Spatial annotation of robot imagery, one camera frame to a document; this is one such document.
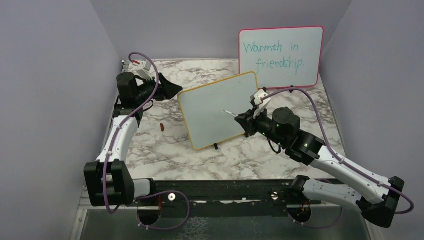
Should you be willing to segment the yellow framed whiteboard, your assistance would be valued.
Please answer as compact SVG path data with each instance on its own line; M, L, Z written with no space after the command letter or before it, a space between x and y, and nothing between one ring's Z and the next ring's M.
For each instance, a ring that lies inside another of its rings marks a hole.
M191 146L199 151L242 136L236 115L251 109L250 97L259 88L253 71L186 89L177 95Z

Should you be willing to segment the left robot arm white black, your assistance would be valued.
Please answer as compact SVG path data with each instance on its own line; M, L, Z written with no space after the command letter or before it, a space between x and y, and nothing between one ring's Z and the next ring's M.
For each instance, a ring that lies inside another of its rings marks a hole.
M138 198L144 205L157 200L157 191L148 179L134 180L126 160L130 145L143 118L143 106L152 101L171 100L183 88L167 80L162 73L158 81L149 75L123 72L116 77L118 101L103 150L94 162L84 166L90 203L94 207L130 205Z

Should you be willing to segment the white marker with red cap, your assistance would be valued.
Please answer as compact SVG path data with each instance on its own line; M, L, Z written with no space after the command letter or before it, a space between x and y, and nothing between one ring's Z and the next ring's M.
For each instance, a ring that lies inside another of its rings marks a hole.
M228 111L228 110L223 110L226 114L228 114L228 115L230 115L230 116L232 116L232 117L237 117L238 115L237 114L234 114L234 113L232 113L232 112L230 112L230 111Z

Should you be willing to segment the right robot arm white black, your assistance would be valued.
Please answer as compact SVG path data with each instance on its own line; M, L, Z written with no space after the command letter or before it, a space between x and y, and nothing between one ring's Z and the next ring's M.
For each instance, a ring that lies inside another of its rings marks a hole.
M389 228L392 225L399 193L405 182L399 177L387 178L369 171L333 151L319 137L300 129L301 119L289 108L280 107L272 117L264 110L255 116L250 109L235 117L247 136L262 134L283 149L290 159L319 169L341 181L331 185L298 176L288 190L289 199L323 201L359 211L368 222Z

